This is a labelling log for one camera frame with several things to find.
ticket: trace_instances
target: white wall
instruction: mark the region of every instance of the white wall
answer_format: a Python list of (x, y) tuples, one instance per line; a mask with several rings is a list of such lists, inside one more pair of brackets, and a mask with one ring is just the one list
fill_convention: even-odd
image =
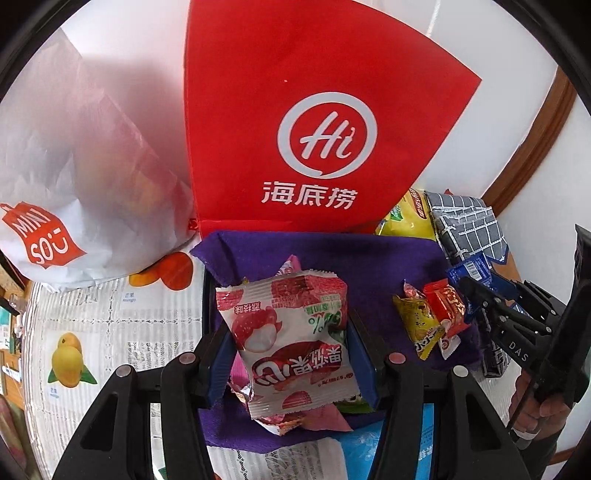
[[(480, 196), (516, 150), (556, 64), (492, 0), (360, 0), (451, 52), (483, 82), (417, 185)], [(183, 43), (189, 0), (92, 0), (64, 25), (106, 90), (188, 179)]]
[(357, 0), (445, 48), (481, 79), (476, 94), (416, 186), (480, 197), (531, 128), (556, 63), (492, 0)]
[[(574, 224), (591, 229), (591, 116), (577, 99), (554, 147), (499, 216), (522, 277), (563, 302), (573, 287)], [(571, 413), (558, 450), (576, 445), (591, 420), (591, 389)]]

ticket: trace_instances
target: red tote bag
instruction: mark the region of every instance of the red tote bag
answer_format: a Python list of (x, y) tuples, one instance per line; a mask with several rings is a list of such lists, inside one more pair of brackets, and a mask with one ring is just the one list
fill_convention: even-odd
[(480, 83), (352, 0), (193, 0), (185, 68), (203, 236), (373, 232)]

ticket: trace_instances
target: purple felt cloth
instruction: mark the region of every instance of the purple felt cloth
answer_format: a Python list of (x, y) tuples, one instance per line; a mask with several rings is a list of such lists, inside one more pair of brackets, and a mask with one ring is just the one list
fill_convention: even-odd
[[(290, 256), (303, 269), (332, 271), (348, 285), (349, 308), (355, 309), (367, 328), (409, 360), (439, 370), (480, 361), (478, 330), (460, 334), (462, 344), (445, 361), (438, 348), (422, 362), (415, 353), (392, 303), (402, 296), (404, 280), (417, 288), (446, 277), (447, 260), (439, 246), (419, 238), (354, 233), (215, 232), (191, 253), (205, 264), (223, 286), (272, 277)], [(200, 410), (208, 445), (266, 453), (276, 448), (318, 439), (329, 432), (296, 429), (283, 437), (250, 421), (238, 400), (226, 396), (210, 411)], [(346, 416), (352, 428), (376, 421), (376, 414)]]

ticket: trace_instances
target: orange fruit illustration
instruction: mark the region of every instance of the orange fruit illustration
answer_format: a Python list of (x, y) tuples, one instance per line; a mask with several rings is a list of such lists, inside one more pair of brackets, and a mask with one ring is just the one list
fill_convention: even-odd
[(184, 290), (193, 279), (193, 261), (184, 252), (166, 255), (156, 263), (160, 278), (170, 290)]
[(129, 276), (129, 285), (132, 287), (145, 287), (157, 281), (160, 278), (158, 273), (158, 263), (150, 265), (139, 273)]

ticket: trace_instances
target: white plastic bag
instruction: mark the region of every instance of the white plastic bag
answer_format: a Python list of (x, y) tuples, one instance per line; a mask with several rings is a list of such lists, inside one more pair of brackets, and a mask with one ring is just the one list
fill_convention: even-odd
[(190, 189), (62, 30), (0, 103), (0, 171), (0, 249), (57, 290), (135, 273), (191, 236)]

